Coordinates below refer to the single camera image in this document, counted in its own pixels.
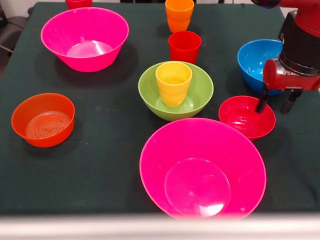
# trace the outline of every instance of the table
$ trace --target table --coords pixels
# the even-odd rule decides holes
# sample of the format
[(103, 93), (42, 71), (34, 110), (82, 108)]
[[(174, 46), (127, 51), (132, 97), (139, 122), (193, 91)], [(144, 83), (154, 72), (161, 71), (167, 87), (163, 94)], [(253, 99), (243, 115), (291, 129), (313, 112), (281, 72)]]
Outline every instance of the table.
[[(160, 213), (145, 193), (139, 157), (148, 137), (167, 122), (151, 113), (138, 93), (145, 69), (170, 59), (163, 4), (95, 3), (123, 15), (129, 37), (105, 70), (76, 72), (41, 43), (45, 22), (64, 3), (37, 3), (0, 80), (0, 214)], [(190, 31), (202, 37), (198, 65), (213, 79), (214, 94), (197, 117), (218, 120), (218, 108), (235, 95), (253, 95), (237, 64), (248, 41), (277, 39), (280, 9), (254, 5), (196, 5)], [(45, 92), (69, 97), (76, 109), (72, 135), (52, 148), (36, 148), (11, 128), (26, 98)], [(319, 210), (318, 92), (306, 92), (287, 115), (285, 95), (273, 97), (274, 131), (254, 142), (267, 171), (265, 196), (255, 213)]]

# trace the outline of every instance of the orange cup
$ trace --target orange cup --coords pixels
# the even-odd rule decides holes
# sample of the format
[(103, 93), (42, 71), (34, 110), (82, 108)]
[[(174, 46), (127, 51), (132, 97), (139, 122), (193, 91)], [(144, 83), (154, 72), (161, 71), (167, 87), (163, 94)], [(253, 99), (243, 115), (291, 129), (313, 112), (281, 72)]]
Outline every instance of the orange cup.
[(48, 148), (62, 143), (74, 129), (75, 106), (57, 93), (43, 93), (23, 101), (13, 112), (13, 130), (29, 144)]
[(172, 33), (187, 30), (194, 7), (193, 0), (165, 1), (167, 21)]

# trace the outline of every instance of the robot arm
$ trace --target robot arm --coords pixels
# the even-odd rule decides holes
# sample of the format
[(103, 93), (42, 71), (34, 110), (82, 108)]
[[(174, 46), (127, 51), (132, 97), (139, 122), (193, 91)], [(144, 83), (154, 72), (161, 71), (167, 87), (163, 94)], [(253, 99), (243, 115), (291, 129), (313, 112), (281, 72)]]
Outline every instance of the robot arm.
[(269, 90), (290, 90), (291, 96), (281, 112), (289, 112), (303, 91), (320, 88), (320, 0), (252, 0), (257, 5), (298, 8), (284, 21), (279, 34), (283, 50), (277, 59), (266, 62), (263, 70), (265, 88), (256, 108), (261, 112)]

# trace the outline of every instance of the red cup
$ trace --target red cup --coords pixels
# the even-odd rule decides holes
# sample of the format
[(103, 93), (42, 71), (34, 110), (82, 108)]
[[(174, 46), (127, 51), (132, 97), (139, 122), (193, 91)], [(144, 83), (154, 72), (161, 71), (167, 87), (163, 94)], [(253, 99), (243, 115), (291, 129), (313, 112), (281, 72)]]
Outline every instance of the red cup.
[(177, 31), (169, 37), (170, 56), (172, 61), (183, 61), (196, 64), (201, 37), (192, 31)]
[(93, 0), (65, 0), (69, 9), (92, 7)]

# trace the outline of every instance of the bowl rim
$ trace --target bowl rim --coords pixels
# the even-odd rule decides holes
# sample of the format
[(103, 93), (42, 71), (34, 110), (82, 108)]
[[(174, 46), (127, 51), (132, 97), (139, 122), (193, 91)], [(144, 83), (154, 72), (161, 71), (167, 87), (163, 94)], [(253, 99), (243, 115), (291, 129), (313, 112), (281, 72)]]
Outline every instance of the bowl rim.
[[(31, 99), (35, 99), (35, 98), (38, 98), (40, 96), (43, 96), (43, 95), (52, 95), (52, 96), (57, 96), (57, 97), (60, 97), (60, 98), (63, 98), (65, 99), (67, 102), (69, 102), (72, 106), (72, 117), (70, 118), (70, 121), (68, 122), (68, 124), (59, 132), (51, 135), (51, 136), (46, 136), (46, 137), (41, 137), (41, 138), (33, 138), (33, 137), (27, 137), (26, 135), (22, 135), (21, 133), (19, 133), (16, 128), (15, 128), (15, 125), (14, 125), (14, 116), (15, 116), (15, 113), (17, 111), (18, 108), (21, 107), (21, 105), (23, 105), (25, 102), (31, 100)], [(75, 109), (75, 105), (74, 103), (68, 98), (66, 97), (65, 95), (62, 95), (62, 94), (59, 94), (59, 93), (55, 93), (55, 92), (45, 92), (45, 93), (40, 93), (40, 94), (36, 94), (36, 95), (33, 95), (31, 97), (28, 97), (27, 99), (25, 99), (24, 101), (22, 101), (13, 111), (12, 113), (12, 116), (11, 116), (11, 126), (13, 128), (13, 130), (15, 131), (15, 133), (17, 135), (19, 135), (21, 138), (23, 139), (26, 139), (26, 140), (32, 140), (32, 141), (41, 141), (41, 140), (44, 140), (44, 139), (49, 139), (49, 138), (52, 138), (56, 135), (59, 135), (60, 133), (62, 133), (63, 131), (65, 131), (66, 129), (69, 128), (69, 126), (71, 124), (73, 124), (74, 120), (75, 120), (75, 115), (76, 115), (76, 109)]]
[[(253, 99), (255, 101), (259, 101), (258, 98), (256, 97), (253, 97), (253, 96), (247, 96), (247, 95), (239, 95), (239, 96), (233, 96), (233, 97), (229, 97), (228, 99), (226, 99), (225, 101), (223, 101), (223, 103), (221, 103), (220, 107), (219, 107), (219, 110), (218, 110), (218, 116), (219, 116), (219, 120), (224, 123), (224, 124), (227, 124), (226, 122), (223, 122), (221, 120), (221, 108), (223, 105), (225, 105), (227, 102), (233, 100), (233, 99), (237, 99), (237, 98), (247, 98), (247, 99)], [(277, 118), (276, 118), (276, 114), (275, 112), (272, 110), (272, 108), (266, 104), (265, 105), (265, 108), (267, 108), (268, 110), (270, 110), (271, 114), (272, 114), (272, 118), (273, 118), (273, 123), (272, 123), (272, 127), (270, 129), (268, 129), (268, 131), (266, 131), (264, 134), (261, 134), (261, 135), (256, 135), (256, 136), (250, 136), (250, 135), (245, 135), (243, 133), (243, 135), (245, 135), (248, 139), (251, 139), (251, 140), (257, 140), (257, 139), (261, 139), (265, 136), (267, 136), (269, 133), (271, 133), (273, 131), (273, 129), (275, 128), (276, 124), (277, 124)]]
[[(52, 50), (52, 49), (51, 49), (50, 47), (48, 47), (48, 45), (45, 43), (45, 41), (44, 41), (44, 36), (43, 36), (44, 30), (45, 30), (45, 28), (47, 27), (47, 25), (48, 25), (51, 21), (53, 21), (54, 19), (58, 18), (60, 15), (63, 15), (63, 14), (65, 14), (65, 13), (69, 13), (69, 12), (79, 12), (79, 11), (88, 11), (88, 10), (90, 11), (90, 10), (95, 10), (95, 9), (96, 9), (96, 10), (100, 10), (100, 11), (105, 11), (105, 12), (113, 13), (113, 14), (115, 14), (115, 15), (118, 15), (118, 17), (120, 17), (120, 19), (122, 19), (123, 22), (125, 23), (126, 28), (127, 28), (126, 36), (125, 36), (125, 38), (123, 39), (123, 41), (122, 41), (120, 44), (118, 44), (115, 48), (113, 48), (112, 50), (110, 50), (110, 51), (108, 51), (108, 52), (106, 52), (106, 53), (104, 53), (104, 54), (98, 55), (98, 56), (93, 56), (93, 57), (70, 57), (70, 56), (68, 56), (68, 55), (66, 55), (66, 54), (62, 54), (62, 53), (59, 53), (59, 52), (57, 52), (57, 51)], [(118, 48), (120, 48), (120, 47), (125, 43), (125, 41), (127, 40), (128, 36), (129, 36), (129, 31), (130, 31), (130, 28), (129, 28), (129, 24), (128, 24), (127, 20), (126, 20), (122, 15), (120, 15), (119, 13), (117, 13), (117, 12), (115, 12), (115, 11), (112, 11), (112, 10), (110, 10), (110, 9), (107, 9), (107, 8), (103, 8), (103, 7), (88, 6), (88, 7), (79, 7), (79, 8), (75, 8), (75, 9), (69, 9), (69, 10), (60, 12), (60, 13), (58, 13), (57, 15), (51, 17), (51, 18), (43, 25), (43, 27), (42, 27), (42, 29), (41, 29), (41, 33), (40, 33), (40, 38), (41, 38), (42, 44), (43, 44), (49, 51), (51, 51), (52, 53), (54, 53), (55, 55), (58, 55), (58, 56), (61, 56), (61, 57), (65, 57), (65, 58), (72, 58), (72, 59), (88, 59), (88, 58), (96, 58), (96, 57), (100, 57), (100, 56), (109, 54), (109, 53), (117, 50)]]
[(146, 187), (146, 183), (145, 183), (145, 180), (143, 178), (143, 174), (142, 174), (142, 158), (143, 158), (143, 154), (147, 148), (147, 145), (149, 142), (152, 141), (153, 137), (160, 131), (162, 131), (162, 129), (166, 128), (168, 125), (171, 125), (171, 124), (177, 124), (177, 122), (182, 122), (182, 121), (205, 121), (205, 122), (216, 122), (217, 124), (221, 124), (221, 125), (224, 125), (226, 128), (229, 128), (231, 129), (233, 132), (239, 134), (239, 135), (242, 135), (244, 137), (244, 141), (247, 141), (247, 143), (249, 145), (251, 145), (253, 147), (253, 149), (255, 149), (255, 152), (257, 153), (257, 156), (259, 158), (259, 162), (261, 163), (262, 165), (262, 168), (263, 168), (263, 179), (264, 179), (264, 185), (262, 187), (262, 191), (261, 191), (261, 196), (259, 197), (257, 203), (254, 205), (254, 207), (249, 211), (247, 212), (246, 214), (239, 214), (239, 218), (240, 219), (243, 219), (247, 216), (249, 216), (258, 206), (259, 204), (261, 203), (264, 195), (265, 195), (265, 192), (266, 192), (266, 187), (267, 187), (267, 170), (266, 170), (266, 165), (265, 165), (265, 162), (264, 162), (264, 159), (262, 158), (260, 152), (258, 151), (257, 147), (253, 144), (252, 141), (250, 141), (242, 132), (236, 130), (235, 128), (229, 126), (228, 124), (225, 124), (221, 121), (218, 121), (218, 120), (214, 120), (214, 119), (210, 119), (210, 118), (205, 118), (205, 117), (190, 117), (190, 118), (183, 118), (183, 119), (179, 119), (179, 120), (176, 120), (176, 121), (172, 121), (172, 122), (169, 122), (167, 124), (165, 124), (164, 126), (160, 127), (159, 129), (157, 129), (148, 139), (147, 141), (145, 142), (143, 148), (142, 148), (142, 151), (141, 151), (141, 154), (140, 154), (140, 158), (139, 158), (139, 174), (140, 174), (140, 179), (141, 179), (141, 182), (142, 182), (142, 185), (143, 185), (143, 188), (144, 190), (146, 191), (147, 195), (149, 196), (149, 198), (153, 201), (153, 203), (159, 208), (161, 209), (164, 213), (166, 213), (167, 215), (175, 218), (175, 219), (181, 219), (180, 217), (183, 217), (183, 215), (172, 215), (170, 213), (168, 213), (165, 209), (163, 209), (155, 200), (154, 198), (151, 196), (150, 192), (148, 191), (147, 187)]
[(214, 83), (212, 81), (212, 78), (209, 76), (209, 74), (203, 70), (201, 67), (197, 66), (197, 65), (194, 65), (190, 62), (185, 62), (185, 61), (174, 61), (174, 62), (181, 62), (183, 64), (186, 64), (191, 70), (192, 68), (198, 68), (200, 69), (202, 72), (204, 72), (204, 74), (207, 76), (207, 79), (210, 80), (208, 82), (210, 82), (210, 86), (211, 86), (211, 93), (210, 93), (210, 96), (208, 97), (208, 99), (205, 101), (204, 104), (202, 104), (201, 106), (193, 109), (192, 111), (183, 111), (183, 112), (171, 112), (171, 111), (165, 111), (165, 110), (161, 110), (153, 105), (151, 105), (143, 96), (143, 94), (141, 93), (141, 82), (142, 82), (142, 77), (144, 76), (144, 74), (146, 74), (146, 72), (148, 72), (151, 68), (154, 68), (155, 66), (157, 65), (162, 65), (164, 63), (167, 63), (167, 62), (172, 62), (172, 61), (163, 61), (163, 62), (158, 62), (150, 67), (148, 67), (140, 76), (139, 78), (139, 81), (138, 81), (138, 91), (139, 91), (139, 94), (140, 94), (140, 97), (142, 98), (142, 100), (145, 102), (145, 104), (147, 104), (149, 107), (157, 110), (157, 111), (160, 111), (161, 113), (166, 113), (166, 114), (171, 114), (171, 115), (182, 115), (182, 114), (188, 114), (188, 113), (192, 113), (192, 112), (195, 112), (197, 110), (200, 110), (202, 108), (204, 108), (209, 102), (210, 100), (212, 99), (212, 96), (214, 95), (214, 91), (215, 91), (215, 87), (214, 87)]
[(257, 43), (257, 42), (277, 42), (277, 43), (281, 43), (282, 42), (280, 40), (275, 40), (275, 39), (267, 39), (267, 38), (263, 38), (263, 39), (257, 39), (257, 40), (252, 40), (252, 41), (249, 41), (247, 42), (246, 44), (244, 44), (239, 50), (238, 50), (238, 53), (236, 55), (236, 59), (237, 59), (237, 62), (238, 62), (238, 65), (240, 66), (241, 70), (244, 71), (245, 73), (247, 73), (251, 78), (261, 82), (261, 80), (259, 80), (258, 78), (256, 78), (255, 76), (252, 76), (251, 74), (249, 74), (242, 66), (240, 60), (239, 60), (239, 57), (240, 57), (240, 53), (241, 51), (247, 46), (247, 45), (250, 45), (250, 44), (253, 44), (253, 43)]

